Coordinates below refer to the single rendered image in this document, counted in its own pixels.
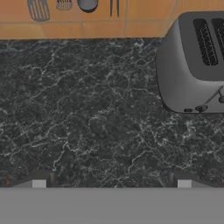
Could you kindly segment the grey slotted spatula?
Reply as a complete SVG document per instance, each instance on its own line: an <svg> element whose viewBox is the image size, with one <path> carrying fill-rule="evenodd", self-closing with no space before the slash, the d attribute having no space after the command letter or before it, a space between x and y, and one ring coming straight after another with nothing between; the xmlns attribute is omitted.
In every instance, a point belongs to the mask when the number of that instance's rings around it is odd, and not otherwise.
<svg viewBox="0 0 224 224"><path fill-rule="evenodd" d="M27 6L31 18L36 22L50 20L50 11L47 0L27 0Z"/></svg>

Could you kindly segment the dark grey ladle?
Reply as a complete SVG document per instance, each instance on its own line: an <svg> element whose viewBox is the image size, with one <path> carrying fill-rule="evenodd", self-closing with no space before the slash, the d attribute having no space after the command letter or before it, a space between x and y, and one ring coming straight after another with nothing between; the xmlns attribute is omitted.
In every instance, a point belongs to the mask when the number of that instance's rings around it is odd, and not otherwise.
<svg viewBox="0 0 224 224"><path fill-rule="evenodd" d="M87 13L93 12L98 6L98 0L77 0L78 6Z"/></svg>

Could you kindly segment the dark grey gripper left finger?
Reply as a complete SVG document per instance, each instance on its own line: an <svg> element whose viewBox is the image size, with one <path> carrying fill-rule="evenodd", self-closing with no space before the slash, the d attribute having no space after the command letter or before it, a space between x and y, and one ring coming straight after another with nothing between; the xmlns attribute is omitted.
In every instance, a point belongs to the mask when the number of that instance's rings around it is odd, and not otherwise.
<svg viewBox="0 0 224 224"><path fill-rule="evenodd" d="M33 171L26 178L8 184L8 187L47 188L54 187L55 174L53 171Z"/></svg>

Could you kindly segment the dark two-prong fork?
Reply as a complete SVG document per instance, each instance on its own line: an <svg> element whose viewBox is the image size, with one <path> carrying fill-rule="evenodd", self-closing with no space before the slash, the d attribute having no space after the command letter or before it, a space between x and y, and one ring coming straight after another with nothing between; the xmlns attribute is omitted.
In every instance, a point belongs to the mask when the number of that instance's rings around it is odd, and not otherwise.
<svg viewBox="0 0 224 224"><path fill-rule="evenodd" d="M120 16L120 0L109 0L109 15L113 16L113 10L116 10L116 15Z"/></svg>

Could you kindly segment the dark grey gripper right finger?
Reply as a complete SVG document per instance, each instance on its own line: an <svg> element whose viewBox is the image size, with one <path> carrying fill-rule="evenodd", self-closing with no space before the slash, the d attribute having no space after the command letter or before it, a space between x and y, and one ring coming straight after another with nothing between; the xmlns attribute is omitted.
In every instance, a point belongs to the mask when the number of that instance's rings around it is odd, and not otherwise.
<svg viewBox="0 0 224 224"><path fill-rule="evenodd" d="M169 187L176 188L207 188L215 184L201 180L195 175L184 171L171 171L169 173Z"/></svg>

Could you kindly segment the grey toaster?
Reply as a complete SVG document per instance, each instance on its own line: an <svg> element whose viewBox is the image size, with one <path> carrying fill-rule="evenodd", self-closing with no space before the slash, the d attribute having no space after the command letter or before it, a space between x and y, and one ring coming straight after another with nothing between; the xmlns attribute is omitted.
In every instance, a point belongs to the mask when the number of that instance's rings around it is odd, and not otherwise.
<svg viewBox="0 0 224 224"><path fill-rule="evenodd" d="M169 110L224 113L224 10L178 16L157 50L156 71Z"/></svg>

